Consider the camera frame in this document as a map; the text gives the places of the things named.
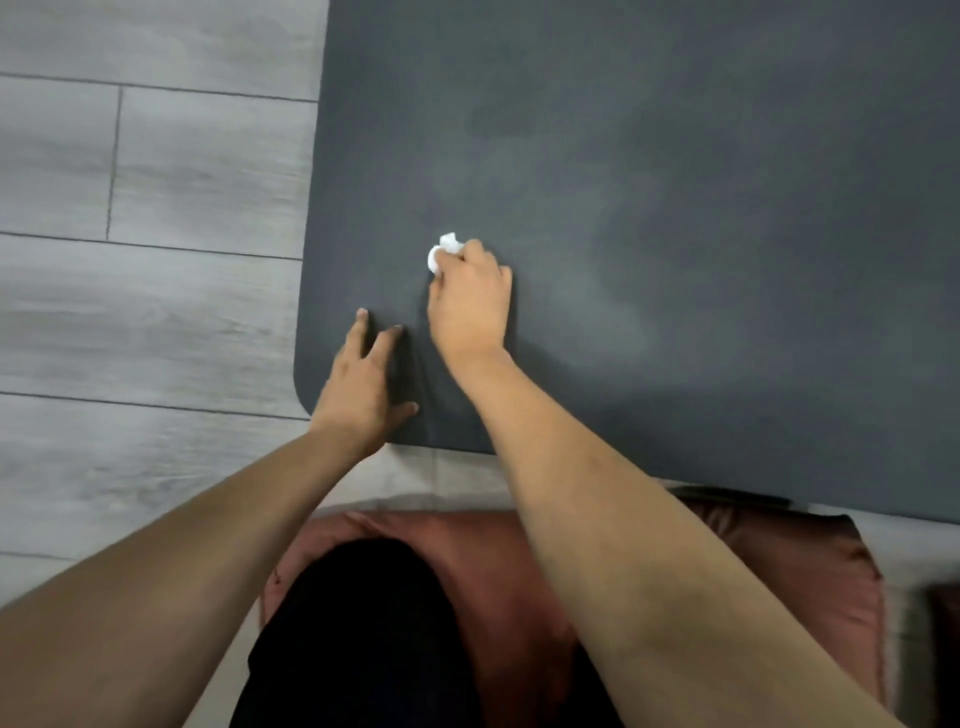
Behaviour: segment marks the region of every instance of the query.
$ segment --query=hand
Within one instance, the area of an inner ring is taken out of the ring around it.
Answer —
[[[433,343],[454,375],[464,364],[504,351],[514,273],[479,240],[460,256],[437,251],[440,273],[430,284],[427,317]]]
[[[329,427],[345,434],[362,457],[382,448],[387,436],[420,409],[411,401],[391,406],[387,399],[387,363],[403,327],[381,331],[364,356],[369,321],[365,309],[357,311],[310,421],[311,431]]]

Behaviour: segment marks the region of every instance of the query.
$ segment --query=person's right hand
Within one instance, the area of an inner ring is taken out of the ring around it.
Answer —
[[[460,255],[437,251],[437,264],[427,318],[433,343],[456,376],[471,360],[504,351],[514,273],[479,240],[470,240]]]

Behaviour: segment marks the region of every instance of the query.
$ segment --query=person's left arm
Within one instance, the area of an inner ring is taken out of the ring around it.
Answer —
[[[363,356],[367,325],[305,435],[0,610],[0,725],[183,724],[311,512],[417,411],[387,400],[400,329]]]

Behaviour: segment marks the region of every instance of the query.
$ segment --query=person's left hand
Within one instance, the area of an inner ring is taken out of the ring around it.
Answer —
[[[311,431],[328,428],[347,436],[362,457],[382,448],[387,436],[420,409],[411,401],[391,406],[387,399],[387,364],[403,327],[381,331],[364,356],[369,321],[365,309],[357,311],[310,420]]]

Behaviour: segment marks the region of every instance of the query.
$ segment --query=wipe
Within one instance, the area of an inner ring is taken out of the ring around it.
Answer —
[[[426,267],[430,269],[430,273],[434,276],[440,273],[440,267],[437,265],[437,251],[447,251],[451,255],[459,255],[460,251],[464,249],[464,245],[465,243],[457,240],[456,232],[441,235],[440,245],[433,246],[430,249],[430,255],[426,257]]]

